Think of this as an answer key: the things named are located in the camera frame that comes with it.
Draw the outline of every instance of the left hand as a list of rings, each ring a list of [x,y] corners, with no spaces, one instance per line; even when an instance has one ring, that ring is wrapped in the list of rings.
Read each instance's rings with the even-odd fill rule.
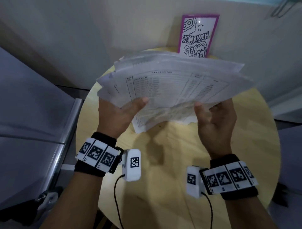
[[[134,116],[146,106],[148,101],[147,97],[137,98],[129,107],[120,109],[112,103],[99,98],[97,132],[117,139],[126,131]]]

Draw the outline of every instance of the round table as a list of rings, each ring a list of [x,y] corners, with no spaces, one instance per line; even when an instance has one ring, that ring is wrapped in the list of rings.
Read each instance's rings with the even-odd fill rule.
[[[176,48],[157,50],[176,51]],[[106,73],[114,71],[112,66]],[[76,129],[77,152],[98,126],[98,97],[95,83],[81,109]],[[259,186],[264,207],[270,203],[280,172],[280,143],[277,128],[263,97],[257,89],[233,98],[237,122],[232,150],[245,161]],[[139,181],[120,179],[116,188],[122,223],[125,228],[210,228],[210,206],[206,198],[186,194],[186,168],[210,166],[210,157],[197,134],[197,124],[160,123],[145,133],[136,134],[132,124],[117,140],[123,149],[141,151],[142,176]],[[113,188],[121,166],[103,179],[98,207],[121,228]],[[231,228],[224,200],[209,196],[213,206],[213,228]]]

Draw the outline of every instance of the right hand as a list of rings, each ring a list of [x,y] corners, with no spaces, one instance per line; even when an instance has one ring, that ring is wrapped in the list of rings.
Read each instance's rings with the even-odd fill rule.
[[[210,120],[200,102],[195,102],[194,110],[198,120],[199,138],[211,159],[232,153],[231,137],[237,120],[232,99],[210,108]]]

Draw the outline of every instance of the forearm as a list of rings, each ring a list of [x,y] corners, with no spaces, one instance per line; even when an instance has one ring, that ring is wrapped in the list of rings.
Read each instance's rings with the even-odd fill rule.
[[[40,229],[93,228],[102,177],[75,172]]]
[[[257,197],[225,203],[232,229],[278,229]]]

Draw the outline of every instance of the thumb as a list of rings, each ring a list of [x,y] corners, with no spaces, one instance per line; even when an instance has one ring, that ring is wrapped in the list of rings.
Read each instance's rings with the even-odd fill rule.
[[[197,101],[194,103],[194,111],[197,116],[198,126],[209,123],[206,111],[204,110],[201,102]]]
[[[143,98],[136,98],[132,105],[126,109],[126,113],[130,114],[131,116],[135,116],[137,112],[139,112],[141,109],[143,109],[146,104],[149,102],[149,99],[147,97]]]

